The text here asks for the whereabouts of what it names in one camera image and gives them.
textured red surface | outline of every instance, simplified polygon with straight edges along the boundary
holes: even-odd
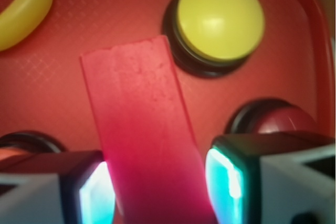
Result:
[[[87,51],[161,33],[170,0],[54,0],[40,27],[0,52],[0,135],[39,130],[70,150],[100,148],[79,64]],[[0,0],[0,10],[11,0]],[[200,79],[177,69],[198,148],[246,102],[279,97],[334,135],[334,76],[326,23],[315,0],[260,0],[266,32],[237,71]]]
[[[216,223],[165,36],[82,58],[126,223]]]

pink plastic piece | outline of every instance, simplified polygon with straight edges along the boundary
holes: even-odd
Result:
[[[165,36],[82,57],[125,223],[215,223]]]

yellow button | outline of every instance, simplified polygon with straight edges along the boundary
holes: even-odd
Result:
[[[258,0],[179,0],[177,28],[201,57],[218,62],[249,55],[265,29]]]

toy fruit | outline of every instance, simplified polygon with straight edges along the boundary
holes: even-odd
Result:
[[[53,0],[13,0],[0,14],[0,51],[26,38],[48,14]]]

black ring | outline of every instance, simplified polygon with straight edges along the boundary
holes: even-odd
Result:
[[[226,62],[207,60],[196,54],[182,39],[176,23],[176,12],[179,0],[172,0],[163,17],[163,34],[169,40],[175,63],[186,72],[200,77],[220,77],[228,74],[240,65],[248,57]]]
[[[55,138],[37,131],[20,131],[0,137],[0,148],[9,147],[31,153],[60,153],[66,150]]]
[[[265,98],[252,101],[243,105],[236,114],[232,116],[226,129],[225,134],[243,134],[252,133],[256,124],[266,113],[284,107],[293,106],[290,103],[277,99]]]

